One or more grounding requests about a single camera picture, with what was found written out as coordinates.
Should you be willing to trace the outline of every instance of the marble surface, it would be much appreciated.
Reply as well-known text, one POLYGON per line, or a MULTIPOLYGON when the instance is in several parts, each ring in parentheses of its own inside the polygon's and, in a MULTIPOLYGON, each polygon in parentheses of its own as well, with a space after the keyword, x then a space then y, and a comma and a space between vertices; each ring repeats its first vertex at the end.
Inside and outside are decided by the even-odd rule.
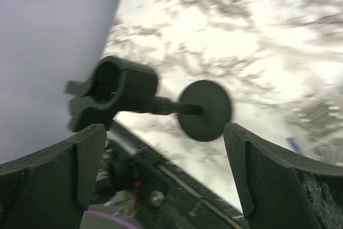
MULTIPOLYGON (((234 122, 287 147, 283 116, 343 69, 343 0, 122 0, 103 56, 150 64, 159 94, 199 79, 226 87, 234 122)), ((188 139, 174 116, 122 123, 241 209, 223 139, 188 139)))

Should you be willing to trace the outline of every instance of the transparent plastic container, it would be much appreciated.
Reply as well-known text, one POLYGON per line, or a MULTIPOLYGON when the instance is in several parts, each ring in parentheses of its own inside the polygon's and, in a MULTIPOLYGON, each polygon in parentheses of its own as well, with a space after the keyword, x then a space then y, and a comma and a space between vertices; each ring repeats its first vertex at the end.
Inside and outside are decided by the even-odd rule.
POLYGON ((293 150, 309 158, 343 166, 343 73, 337 83, 285 116, 293 150))

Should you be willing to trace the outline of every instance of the black mechanical part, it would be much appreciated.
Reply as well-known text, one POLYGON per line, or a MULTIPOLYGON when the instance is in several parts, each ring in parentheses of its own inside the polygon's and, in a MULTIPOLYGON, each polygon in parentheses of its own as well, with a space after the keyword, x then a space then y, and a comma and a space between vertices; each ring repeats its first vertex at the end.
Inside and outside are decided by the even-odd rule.
POLYGON ((251 229, 343 228, 343 168, 286 150, 234 123, 225 128, 224 140, 251 229))
POLYGON ((233 116, 232 101, 227 91, 209 80, 199 80, 190 84, 181 93, 179 102, 202 108, 202 112, 197 115, 177 115, 182 130, 199 142, 219 138, 233 116))
POLYGON ((1 164, 0 228, 78 229, 106 142, 103 125, 1 164))
POLYGON ((133 186, 129 188, 132 193, 138 193, 135 219, 143 228, 248 228, 244 217, 234 207, 116 121, 108 135, 109 138, 116 136, 116 140, 110 139, 108 143, 112 153, 119 153, 113 157, 121 156, 123 160, 126 156, 135 167, 134 177, 141 183, 140 188, 138 191, 133 186))
POLYGON ((215 82, 200 80, 189 85, 179 102, 155 96, 157 88, 158 76, 149 66, 105 57, 88 81, 68 82, 65 91, 75 96, 69 103, 69 128, 77 132, 92 123, 102 123, 109 130, 113 117, 120 111, 176 113, 189 137, 208 142, 221 136, 232 118, 230 97, 215 82))

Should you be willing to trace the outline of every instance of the white marble countertop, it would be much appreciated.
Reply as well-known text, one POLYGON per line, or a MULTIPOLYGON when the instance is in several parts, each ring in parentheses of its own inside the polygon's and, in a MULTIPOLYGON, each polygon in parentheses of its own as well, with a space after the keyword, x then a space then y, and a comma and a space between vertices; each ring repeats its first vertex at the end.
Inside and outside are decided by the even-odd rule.
MULTIPOLYGON (((176 99, 210 79, 234 100, 234 122, 288 147, 282 120, 343 69, 343 0, 122 0, 106 55, 150 64, 176 99)), ((173 116, 117 117, 240 209, 223 139, 188 139, 173 116)))

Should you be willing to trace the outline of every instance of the gray panel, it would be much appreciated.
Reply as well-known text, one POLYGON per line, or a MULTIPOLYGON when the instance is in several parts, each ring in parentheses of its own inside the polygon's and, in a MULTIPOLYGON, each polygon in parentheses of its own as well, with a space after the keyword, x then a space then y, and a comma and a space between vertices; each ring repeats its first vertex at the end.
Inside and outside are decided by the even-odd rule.
POLYGON ((0 163, 70 135, 67 80, 101 56, 120 0, 0 0, 0 163))

